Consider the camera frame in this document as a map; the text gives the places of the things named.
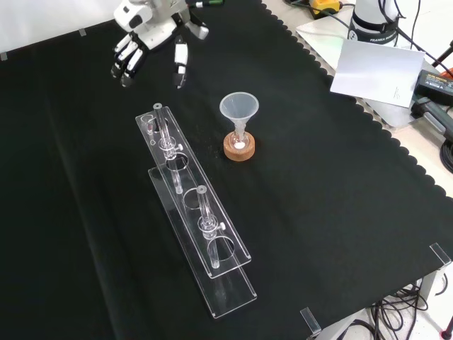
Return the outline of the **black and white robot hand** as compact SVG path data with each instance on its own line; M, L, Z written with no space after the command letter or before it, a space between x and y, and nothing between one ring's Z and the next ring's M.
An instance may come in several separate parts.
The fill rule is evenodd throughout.
M188 29L204 40L209 28L190 9L186 1L121 1L114 10L115 22L126 36L114 47L115 61L110 71L124 87L129 87L147 55L168 43L175 44L173 82L183 87L188 63L188 44L180 31Z

